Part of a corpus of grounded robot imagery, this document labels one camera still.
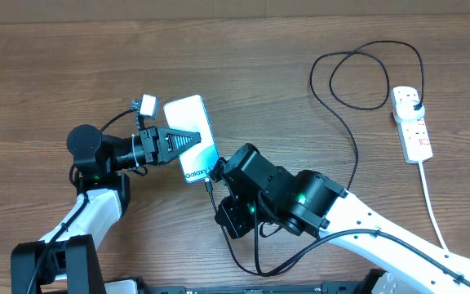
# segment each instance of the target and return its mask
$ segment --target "smartphone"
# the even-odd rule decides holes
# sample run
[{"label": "smartphone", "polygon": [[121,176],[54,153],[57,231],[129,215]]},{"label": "smartphone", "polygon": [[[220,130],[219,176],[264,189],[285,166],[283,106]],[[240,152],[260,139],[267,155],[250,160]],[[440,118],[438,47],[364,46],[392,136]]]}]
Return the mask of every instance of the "smartphone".
[{"label": "smartphone", "polygon": [[206,108],[199,95],[166,103],[163,107],[168,126],[181,131],[198,131],[201,142],[179,156],[188,183],[203,180],[219,159]]}]

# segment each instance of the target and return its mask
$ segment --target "wooden table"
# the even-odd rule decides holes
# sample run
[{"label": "wooden table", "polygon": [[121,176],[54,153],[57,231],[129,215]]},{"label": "wooden table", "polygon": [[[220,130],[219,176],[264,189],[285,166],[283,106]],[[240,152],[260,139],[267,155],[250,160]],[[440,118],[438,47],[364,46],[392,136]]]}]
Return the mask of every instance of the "wooden table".
[{"label": "wooden table", "polygon": [[[417,47],[425,63],[425,104],[434,158],[425,163],[434,212],[450,250],[470,257],[470,15],[317,17],[268,20],[127,21],[0,25],[0,293],[8,293],[10,254],[41,238],[73,206],[66,136],[79,124],[102,126],[143,93],[162,104],[200,94],[219,151],[246,142],[290,172],[312,169],[347,184],[350,139],[308,90],[312,62],[376,39]],[[388,67],[392,86],[420,89],[418,60],[397,45],[367,52]],[[348,122],[361,161],[351,190],[389,220],[437,244],[418,168],[404,163],[391,105],[357,111],[336,102],[327,82],[339,57],[315,72],[321,98]],[[385,95],[381,68],[353,57],[335,90],[355,105]],[[165,126],[160,111],[154,124]],[[109,133],[128,137],[133,117]],[[105,279],[143,276],[151,285],[187,287],[313,284],[362,279],[369,261],[325,245],[291,272],[256,278],[233,263],[201,183],[187,185],[177,162],[131,176],[126,216],[98,254]],[[227,194],[215,186],[217,201]],[[262,240],[270,269],[312,241],[281,232]],[[253,265],[253,238],[233,241]]]}]

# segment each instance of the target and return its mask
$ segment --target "black cable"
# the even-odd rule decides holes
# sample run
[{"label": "black cable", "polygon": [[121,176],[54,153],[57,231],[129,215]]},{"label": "black cable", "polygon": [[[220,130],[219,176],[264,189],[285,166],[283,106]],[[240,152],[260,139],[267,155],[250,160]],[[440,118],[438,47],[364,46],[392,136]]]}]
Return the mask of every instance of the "black cable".
[{"label": "black cable", "polygon": [[257,210],[255,208],[255,212],[253,213],[253,217],[254,217],[254,221],[255,221],[255,228],[254,228],[254,231],[255,231],[255,245],[254,245],[254,258],[255,258],[255,268],[257,269],[257,273],[259,273],[259,276],[261,277],[272,277],[272,276],[276,276],[276,275],[279,275],[279,274],[284,274],[285,272],[287,272],[288,270],[291,270],[296,264],[297,262],[300,261],[300,258],[297,259],[296,261],[293,261],[289,264],[289,266],[287,265],[287,268],[285,269],[281,269],[281,270],[277,270],[276,269],[273,269],[272,271],[270,272],[267,272],[267,273],[264,273],[261,269],[260,269],[260,261],[259,261],[259,235],[257,234],[257,226],[259,224],[258,220],[257,220]]},{"label": "black cable", "polygon": [[325,236],[324,238],[321,238],[317,241],[315,241],[314,243],[312,243],[311,245],[308,245],[306,248],[302,249],[300,252],[298,252],[297,254],[295,254],[294,256],[292,256],[289,260],[285,261],[284,263],[282,263],[281,265],[279,265],[276,269],[274,269],[272,272],[274,271],[279,271],[281,269],[284,269],[286,268],[291,262],[296,262],[298,261],[300,258],[302,258],[306,253],[310,252],[311,250],[313,250],[314,248],[322,245],[323,243],[326,243],[334,238],[339,238],[339,237],[343,237],[343,236],[346,236],[346,235],[350,235],[350,234],[369,234],[369,235],[373,235],[371,236],[372,238],[374,237],[383,237],[383,238],[386,238],[386,239],[389,239],[401,246],[403,246],[404,248],[408,249],[409,251],[413,252],[414,254],[422,257],[423,259],[425,259],[427,262],[431,263],[432,265],[436,266],[438,269],[440,269],[441,271],[443,271],[444,274],[448,274],[450,275],[451,277],[454,278],[454,280],[457,282],[457,283],[463,283],[465,284],[467,287],[470,287],[470,282],[466,279],[463,278],[463,275],[460,275],[460,274],[456,274],[454,271],[448,269],[447,267],[445,267],[444,265],[442,265],[441,263],[439,263],[438,261],[435,261],[434,259],[432,259],[430,256],[428,256],[427,254],[421,252],[419,249],[417,249],[416,247],[413,247],[412,245],[410,245],[409,243],[405,242],[404,240],[402,239],[399,239],[391,234],[388,234],[388,233],[384,233],[380,230],[374,230],[374,229],[348,229],[348,230],[345,230],[345,231],[341,231],[341,232],[338,232],[338,233],[333,233],[333,234],[330,234],[330,235],[327,235]]},{"label": "black cable", "polygon": [[100,131],[100,132],[103,132],[104,130],[106,130],[107,127],[110,127],[110,125],[111,125],[112,123],[114,123],[116,120],[118,120],[119,118],[122,118],[123,116],[125,116],[125,115],[127,115],[127,114],[130,114],[130,113],[132,113],[132,112],[134,112],[134,111],[135,111],[135,110],[133,110],[133,109],[128,109],[128,110],[126,110],[126,111],[121,112],[120,114],[116,115],[115,118],[110,119],[110,121],[107,122],[99,131]]},{"label": "black cable", "polygon": [[259,201],[259,207],[262,208],[262,211],[266,214],[266,216],[268,216],[269,218],[275,221],[278,221],[278,216],[275,216],[275,214],[271,211],[271,209],[269,209],[268,205],[266,205],[266,203],[262,199],[262,194],[260,193],[260,191],[257,193],[257,200]]},{"label": "black cable", "polygon": [[[73,186],[78,188],[78,177],[79,177],[79,171],[76,171],[76,180],[73,178],[73,170],[75,166],[72,165],[69,171],[69,178],[70,178],[70,183],[72,183]],[[55,241],[64,233],[68,230],[69,226],[78,218],[78,216],[81,215],[82,211],[85,209],[86,205],[90,203],[88,199],[88,194],[86,191],[82,191],[82,194],[84,196],[82,205],[80,208],[78,208],[75,213],[66,221],[66,223],[61,224],[61,229],[57,231],[57,233],[54,234],[54,236],[48,241],[47,246],[43,251],[41,252],[41,255],[38,258],[38,261],[36,262],[36,267],[33,269],[32,272],[32,277],[30,278],[29,282],[29,287],[26,290],[27,294],[32,293],[32,289],[34,284],[36,283],[38,279],[38,272],[39,270],[43,267],[43,263],[45,262],[45,259],[47,258],[47,253],[54,247]]]},{"label": "black cable", "polygon": [[[206,185],[206,191],[210,195],[210,200],[211,200],[211,205],[213,206],[213,210],[215,211],[215,214],[217,214],[217,206],[215,205],[215,200],[213,199],[213,186],[211,185],[211,182],[209,180],[206,181],[205,185]],[[238,262],[237,258],[235,257],[235,253],[233,252],[232,244],[229,242],[229,238],[228,238],[228,235],[226,234],[226,230],[224,229],[224,227],[222,225],[220,225],[220,229],[222,230],[222,234],[224,235],[224,239],[226,240],[226,244],[228,245],[229,254],[232,256],[233,262],[235,262],[235,264],[238,266],[238,268],[241,269],[242,271],[248,273],[248,274],[261,276],[261,274],[258,274],[256,272],[253,272],[251,270],[246,269],[244,266],[242,266]],[[293,262],[291,265],[289,265],[288,268],[284,269],[282,272],[280,272],[278,274],[283,274],[286,271],[291,270],[291,268],[293,268],[293,266],[295,266],[296,263],[297,263],[297,261]]]},{"label": "black cable", "polygon": [[282,229],[282,227],[279,226],[279,227],[276,228],[271,234],[268,234],[268,235],[267,235],[267,234],[264,233],[264,225],[265,225],[265,223],[263,222],[262,224],[260,224],[260,228],[259,228],[259,235],[260,235],[260,237],[262,237],[262,238],[271,237],[271,236],[273,236],[274,234],[278,233],[278,232]]},{"label": "black cable", "polygon": [[[352,145],[353,145],[353,149],[354,149],[354,152],[355,152],[355,166],[352,170],[352,173],[351,173],[351,176],[349,178],[349,182],[348,182],[348,187],[347,189],[349,189],[351,187],[351,184],[353,182],[353,178],[355,177],[355,173],[357,172],[357,167],[358,167],[358,147],[357,147],[357,142],[355,141],[355,138],[353,136],[353,134],[351,133],[351,130],[349,129],[348,127],[348,124],[333,110],[331,109],[328,105],[326,105],[326,103],[324,103],[320,97],[318,97],[317,93],[315,92],[315,89],[313,87],[313,72],[315,71],[315,67],[317,66],[317,63],[318,61],[320,61],[321,59],[327,57],[327,56],[335,56],[335,55],[346,55],[338,64],[337,66],[335,67],[335,69],[333,69],[333,72],[331,73],[331,77],[330,77],[330,81],[329,81],[329,88],[330,88],[330,92],[331,92],[331,95],[338,101],[340,102],[341,104],[343,105],[346,105],[348,106],[349,108],[352,108],[352,109],[357,109],[357,110],[375,110],[375,109],[380,109],[382,106],[384,106],[386,104],[386,102],[388,101],[389,99],[389,91],[390,91],[390,85],[389,85],[389,76],[388,76],[388,71],[386,70],[385,68],[385,65],[382,63],[382,61],[380,61],[378,58],[374,57],[373,55],[369,54],[369,53],[365,53],[365,52],[362,52],[362,51],[359,51],[360,49],[362,49],[363,47],[366,47],[366,46],[369,46],[371,44],[376,44],[376,43],[396,43],[396,44],[401,44],[401,45],[404,45],[404,46],[408,46],[409,48],[411,48],[415,53],[416,55],[418,56],[418,59],[419,59],[419,63],[420,63],[420,73],[422,75],[422,95],[420,97],[420,102],[415,106],[415,109],[418,110],[422,107],[422,104],[423,104],[423,86],[424,86],[424,75],[423,75],[423,61],[422,61],[422,56],[420,56],[419,52],[416,50],[416,48],[414,48],[413,46],[411,46],[410,44],[406,43],[406,42],[400,42],[400,41],[391,41],[391,40],[381,40],[381,41],[373,41],[373,42],[368,42],[360,47],[358,47],[357,49],[353,50],[353,51],[340,51],[340,52],[333,52],[333,53],[328,53],[328,54],[324,54],[320,57],[318,57],[315,62],[313,63],[313,66],[311,68],[311,72],[309,73],[309,86],[311,88],[311,92],[313,93],[313,95],[315,96],[315,98],[317,98],[318,102],[320,102],[324,107],[326,107],[334,116],[337,117],[337,119],[344,125],[344,127],[346,128],[346,130],[348,131],[348,134],[349,134],[349,137],[351,138],[351,141],[352,141]],[[387,83],[387,92],[386,92],[386,96],[385,96],[385,99],[384,101],[382,101],[382,103],[380,103],[379,105],[375,106],[375,107],[360,107],[360,106],[355,106],[355,105],[350,105],[349,103],[346,103],[344,101],[342,101],[336,94],[335,92],[333,91],[333,77],[335,76],[335,73],[336,71],[339,69],[339,67],[341,66],[341,64],[343,62],[345,62],[349,57],[355,55],[355,54],[360,54],[360,55],[364,55],[364,56],[368,56],[374,60],[376,60],[380,66],[382,67],[382,70],[384,71],[384,74],[385,74],[385,78],[386,78],[386,83]]]},{"label": "black cable", "polygon": [[140,172],[138,167],[128,168],[128,171],[135,173],[137,176],[146,176],[146,175],[148,175],[148,168],[146,168],[145,166],[140,166],[140,167],[143,168],[143,170],[144,170],[143,172]]}]

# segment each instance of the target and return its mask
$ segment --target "white arm segment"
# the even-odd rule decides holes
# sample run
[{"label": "white arm segment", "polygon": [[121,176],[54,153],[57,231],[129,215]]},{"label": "white arm segment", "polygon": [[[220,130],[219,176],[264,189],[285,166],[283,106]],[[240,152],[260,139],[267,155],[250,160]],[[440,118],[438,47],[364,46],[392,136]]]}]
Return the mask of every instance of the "white arm segment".
[{"label": "white arm segment", "polygon": [[[321,237],[348,229],[379,229],[418,248],[450,270],[462,274],[470,282],[470,259],[445,251],[393,224],[368,208],[352,193],[346,198],[338,197],[326,219],[330,224],[327,229],[320,229]],[[456,283],[436,266],[389,239],[357,234],[335,238],[330,243],[365,257],[421,293],[470,293],[469,287]]]},{"label": "white arm segment", "polygon": [[[90,202],[81,212],[78,218],[68,227],[56,241],[66,241],[70,237],[91,234],[94,239],[95,249],[99,247],[104,236],[121,218],[122,209],[119,194],[114,189],[95,189],[86,192]],[[75,206],[68,215],[48,234],[44,235],[39,241],[50,242],[50,239],[61,229],[61,224],[81,207],[84,196],[79,194]]]}]

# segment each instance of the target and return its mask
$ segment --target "power strip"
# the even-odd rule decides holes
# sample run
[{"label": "power strip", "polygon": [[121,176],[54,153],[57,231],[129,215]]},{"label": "power strip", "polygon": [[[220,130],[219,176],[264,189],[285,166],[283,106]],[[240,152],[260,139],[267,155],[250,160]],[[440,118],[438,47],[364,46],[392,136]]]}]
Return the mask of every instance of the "power strip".
[{"label": "power strip", "polygon": [[[416,89],[405,86],[393,88],[391,102],[394,117],[396,118],[397,114],[401,112],[401,106],[412,110],[411,107],[415,101],[419,102]],[[425,126],[423,117],[420,118],[419,116],[420,113],[415,112],[412,116],[407,114],[406,119],[397,119],[401,150],[406,163],[420,163],[432,157],[428,129]]]},{"label": "power strip", "polygon": [[432,157],[431,141],[429,141],[428,129],[423,120],[425,109],[414,110],[414,104],[419,102],[416,89],[412,87],[395,87],[391,92],[392,114],[397,121],[398,135],[400,136],[401,150],[406,163],[418,163],[420,177],[422,179],[423,196],[428,207],[432,226],[437,232],[441,247],[447,252],[449,249],[441,236],[437,220],[432,212],[429,198],[428,184],[423,171],[423,162]]}]

